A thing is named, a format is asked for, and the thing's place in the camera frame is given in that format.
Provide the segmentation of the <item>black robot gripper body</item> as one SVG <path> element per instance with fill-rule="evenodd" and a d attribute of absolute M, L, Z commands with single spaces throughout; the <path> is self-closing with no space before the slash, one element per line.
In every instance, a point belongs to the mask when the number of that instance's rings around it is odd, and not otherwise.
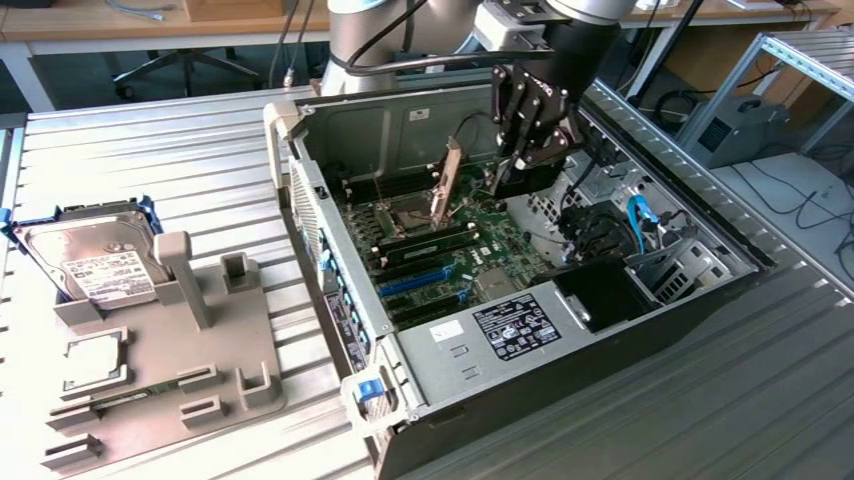
<path fill-rule="evenodd" d="M 540 49 L 521 51 L 521 68 L 551 88 L 552 97 L 561 90 L 567 91 L 565 114 L 575 114 L 583 93 L 617 39 L 617 24 L 553 23 L 545 26 L 541 39 L 552 53 L 545 56 Z"/>

